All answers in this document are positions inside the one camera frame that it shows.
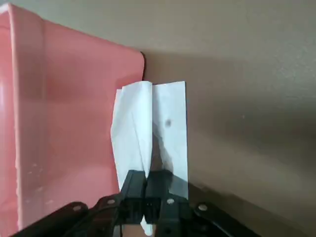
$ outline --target pink plastic bin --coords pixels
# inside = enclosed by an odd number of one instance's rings
[[[0,7],[0,234],[118,191],[116,89],[142,79],[131,48]]]

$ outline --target tissue paper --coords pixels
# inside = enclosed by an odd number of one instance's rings
[[[130,169],[144,170],[148,177],[152,163],[153,136],[157,141],[163,169],[188,180],[187,119],[185,82],[152,85],[140,81],[117,90],[111,140],[122,188]],[[177,195],[188,197],[188,186],[175,188]],[[145,233],[152,235],[151,225],[143,219]]]

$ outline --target dark spot on paper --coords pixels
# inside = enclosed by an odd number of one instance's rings
[[[170,119],[167,119],[167,120],[166,120],[165,126],[166,126],[166,127],[171,127],[171,120],[170,120]]]

